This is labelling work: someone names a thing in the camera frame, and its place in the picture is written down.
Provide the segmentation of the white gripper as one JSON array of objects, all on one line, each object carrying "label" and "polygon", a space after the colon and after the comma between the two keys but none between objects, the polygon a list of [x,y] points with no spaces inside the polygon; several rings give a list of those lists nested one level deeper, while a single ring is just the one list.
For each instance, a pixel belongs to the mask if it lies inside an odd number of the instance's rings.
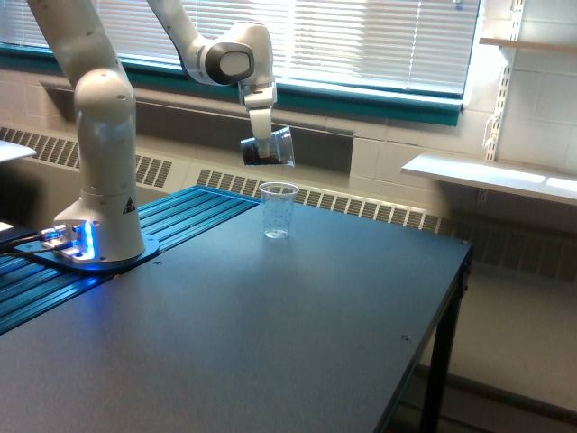
[{"label": "white gripper", "polygon": [[251,122],[252,134],[257,139],[256,148],[260,158],[270,157],[272,110],[276,103],[276,84],[264,86],[238,85],[239,98]]}]

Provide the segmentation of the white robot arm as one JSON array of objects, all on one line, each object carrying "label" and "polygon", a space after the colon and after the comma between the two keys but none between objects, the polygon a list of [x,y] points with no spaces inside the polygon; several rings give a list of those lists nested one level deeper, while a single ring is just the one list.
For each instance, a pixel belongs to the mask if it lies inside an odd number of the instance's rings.
[{"label": "white robot arm", "polygon": [[[136,206],[136,99],[124,67],[90,1],[31,1],[45,41],[74,89],[79,198],[59,213],[67,232],[44,245],[71,263],[116,263],[145,250]],[[236,85],[252,134],[267,141],[277,99],[270,33],[235,23],[216,39],[197,30],[180,1],[150,8],[198,83]]]}]

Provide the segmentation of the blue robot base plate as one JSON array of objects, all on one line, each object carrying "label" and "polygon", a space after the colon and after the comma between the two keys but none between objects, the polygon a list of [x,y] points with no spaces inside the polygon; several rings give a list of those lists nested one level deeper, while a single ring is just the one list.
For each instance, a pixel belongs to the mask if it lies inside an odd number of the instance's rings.
[{"label": "blue robot base plate", "polygon": [[111,261],[107,258],[96,257],[94,254],[86,255],[83,250],[76,247],[75,242],[72,242],[72,246],[68,249],[47,252],[47,249],[52,246],[64,244],[61,239],[20,244],[15,247],[15,251],[24,253],[28,258],[41,264],[63,270],[88,274],[108,274],[131,270],[159,253],[160,244],[156,238],[145,236],[143,242],[144,251],[141,254],[122,261]]}]

